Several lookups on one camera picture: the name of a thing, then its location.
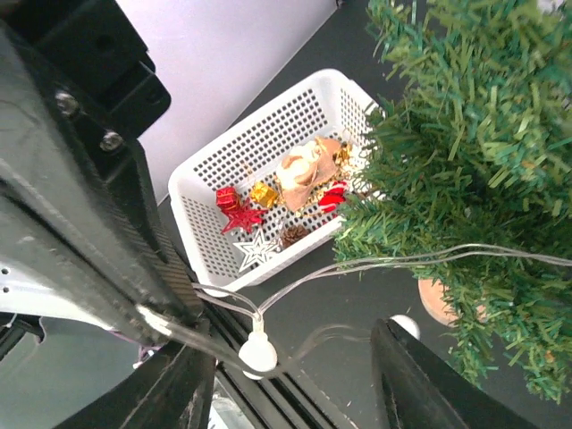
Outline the white plastic basket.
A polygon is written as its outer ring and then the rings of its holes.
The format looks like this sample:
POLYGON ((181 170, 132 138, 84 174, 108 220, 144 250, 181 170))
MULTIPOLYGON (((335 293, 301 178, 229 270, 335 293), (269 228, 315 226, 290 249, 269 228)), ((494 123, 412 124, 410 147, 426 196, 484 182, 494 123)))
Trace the white plastic basket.
POLYGON ((282 159, 293 147, 314 137, 349 144, 350 164, 363 166, 359 149, 369 131, 366 114, 375 105, 342 72, 317 71, 180 164, 171 175, 168 190, 183 247, 198 281, 232 291, 258 285, 329 240, 341 227, 335 213, 324 213, 318 205, 302 213, 274 206, 257 227, 265 240, 277 240, 282 229, 297 225, 309 234, 269 261, 241 269, 244 255, 236 245, 254 236, 242 229, 223 231, 228 220, 215 203, 215 192, 232 187, 246 199, 258 182, 275 188, 275 170, 282 159))

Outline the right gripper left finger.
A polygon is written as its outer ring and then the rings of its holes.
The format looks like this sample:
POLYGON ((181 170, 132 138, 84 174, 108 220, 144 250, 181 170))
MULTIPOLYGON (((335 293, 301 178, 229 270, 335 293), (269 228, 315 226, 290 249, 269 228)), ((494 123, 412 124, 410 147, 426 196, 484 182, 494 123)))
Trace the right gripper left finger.
POLYGON ((214 378, 213 357, 170 342, 127 379, 57 427, 206 428, 214 378))

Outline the small green christmas tree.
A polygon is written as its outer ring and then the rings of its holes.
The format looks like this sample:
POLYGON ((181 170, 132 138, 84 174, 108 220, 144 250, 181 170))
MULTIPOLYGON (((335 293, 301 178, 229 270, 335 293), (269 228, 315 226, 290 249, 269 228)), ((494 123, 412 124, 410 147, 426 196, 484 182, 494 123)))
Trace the small green christmas tree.
POLYGON ((452 364, 472 383, 492 339, 527 389, 571 389, 571 4, 373 1, 375 51, 404 80, 367 116, 366 188, 342 207, 340 261, 439 253, 452 364))

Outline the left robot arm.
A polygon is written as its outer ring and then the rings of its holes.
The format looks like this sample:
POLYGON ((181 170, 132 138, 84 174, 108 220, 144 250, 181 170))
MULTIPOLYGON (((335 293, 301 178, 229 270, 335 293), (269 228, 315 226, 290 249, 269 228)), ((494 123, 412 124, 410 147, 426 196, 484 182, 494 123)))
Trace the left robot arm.
POLYGON ((1 312, 204 348, 139 136, 169 108, 115 1, 1 4, 1 312))

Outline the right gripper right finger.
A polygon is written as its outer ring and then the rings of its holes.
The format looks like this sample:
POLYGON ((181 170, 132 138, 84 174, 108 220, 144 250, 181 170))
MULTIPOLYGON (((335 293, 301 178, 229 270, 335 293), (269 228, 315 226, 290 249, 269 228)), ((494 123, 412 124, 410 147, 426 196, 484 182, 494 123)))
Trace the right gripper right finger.
POLYGON ((465 380, 397 322, 377 320, 370 344, 383 428, 534 427, 465 380))

